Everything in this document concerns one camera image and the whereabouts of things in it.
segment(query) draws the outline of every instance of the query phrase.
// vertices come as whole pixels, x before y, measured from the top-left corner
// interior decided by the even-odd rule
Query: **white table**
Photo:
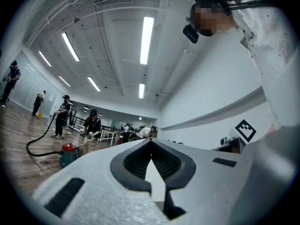
[[[119,132],[113,132],[113,131],[110,131],[110,130],[102,130],[99,142],[101,142],[101,140],[102,140],[103,133],[108,133],[108,136],[109,136],[109,134],[112,134],[111,145],[112,145],[112,143],[113,143],[113,136],[114,136],[114,135],[116,135],[116,136],[115,136],[116,141],[118,140]]]

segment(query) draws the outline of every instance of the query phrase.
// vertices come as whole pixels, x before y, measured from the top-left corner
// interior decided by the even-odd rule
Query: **black shirt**
[[[62,110],[64,110],[64,109],[66,109],[67,112],[59,113],[59,114],[57,115],[57,117],[60,118],[60,119],[64,119],[64,120],[65,120],[65,119],[67,118],[67,115],[68,115],[69,110],[71,109],[71,105],[70,105],[69,103],[63,103],[63,104],[60,106],[60,110],[59,110],[59,111],[62,111]]]
[[[96,117],[96,119],[92,122],[92,118],[88,117],[84,122],[84,126],[88,127],[86,134],[89,134],[89,132],[98,132],[101,130],[101,120],[99,119],[99,117]]]
[[[17,67],[16,69],[10,69],[10,78],[15,78],[15,76],[19,75],[19,68]],[[11,85],[15,85],[15,83],[17,82],[17,80],[14,81],[10,81],[9,84]]]

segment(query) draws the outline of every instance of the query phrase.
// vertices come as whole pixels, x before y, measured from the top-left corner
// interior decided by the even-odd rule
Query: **black vacuum hose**
[[[37,139],[35,139],[35,140],[32,140],[32,141],[29,141],[29,142],[26,144],[26,150],[27,150],[27,152],[28,152],[29,155],[34,156],[34,157],[42,157],[42,156],[47,156],[47,155],[50,155],[50,154],[56,154],[56,153],[62,154],[61,151],[53,151],[53,152],[47,152],[47,153],[41,153],[41,154],[34,154],[34,153],[30,152],[30,150],[29,150],[29,145],[30,145],[31,143],[34,143],[34,142],[36,142],[36,141],[42,139],[42,138],[46,135],[46,133],[48,132],[48,130],[49,130],[50,126],[51,126],[51,123],[53,122],[53,119],[55,118],[55,116],[56,116],[56,114],[53,115],[53,118],[52,118],[52,120],[51,120],[51,122],[50,122],[50,124],[49,124],[49,127],[47,128],[47,130],[45,131],[45,133],[44,133],[41,137],[39,137],[39,138],[37,138]]]

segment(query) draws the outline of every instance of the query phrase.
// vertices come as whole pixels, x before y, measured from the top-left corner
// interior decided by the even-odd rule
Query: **wooden floor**
[[[46,131],[49,122],[40,121],[32,117],[30,111],[16,106],[12,109],[0,107],[0,160],[12,182],[30,195],[44,180],[56,173],[46,165],[41,165],[40,161],[53,160],[53,163],[48,166],[54,170],[61,169],[59,154],[31,157],[26,151],[27,142],[39,138]],[[57,140],[51,137],[54,133],[53,127],[55,121],[41,140],[30,145],[32,152],[45,153],[60,150],[65,143],[73,143],[83,148],[84,139],[78,132],[70,130],[71,135],[66,135],[63,140]],[[96,143],[96,149],[107,147],[110,147],[110,140]]]

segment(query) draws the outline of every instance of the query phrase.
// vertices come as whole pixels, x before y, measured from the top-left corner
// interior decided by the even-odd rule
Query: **person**
[[[15,86],[15,83],[18,80],[19,73],[20,73],[20,70],[17,66],[17,61],[13,61],[11,64],[11,69],[10,69],[9,74],[7,75],[6,78],[3,79],[3,81],[7,80],[7,84],[5,86],[2,99],[0,100],[0,103],[2,103],[2,107],[5,107],[5,102],[9,96],[12,88]]]
[[[84,138],[84,153],[90,152],[90,145],[95,142],[97,138],[100,137],[101,130],[101,120],[97,117],[98,111],[96,109],[92,109],[89,117],[84,122],[84,130],[83,134],[89,135]]]
[[[128,139],[129,139],[129,129],[130,129],[130,125],[127,123],[124,131],[123,131],[123,143],[127,143]]]
[[[41,106],[41,103],[44,102],[45,95],[46,95],[45,90],[40,92],[39,94],[37,94],[36,100],[33,105],[32,116],[36,116],[36,113],[37,113],[39,107]]]
[[[133,140],[140,140],[143,138],[147,138],[150,132],[155,132],[155,131],[156,131],[156,126],[152,126],[151,128],[144,127],[134,136]]]
[[[56,139],[62,139],[62,127],[67,119],[68,115],[71,112],[71,105],[69,104],[70,102],[70,97],[68,95],[63,96],[64,98],[64,103],[60,106],[60,109],[56,112],[57,117],[56,117],[56,123],[55,123],[55,134],[52,134],[52,137],[55,137]]]

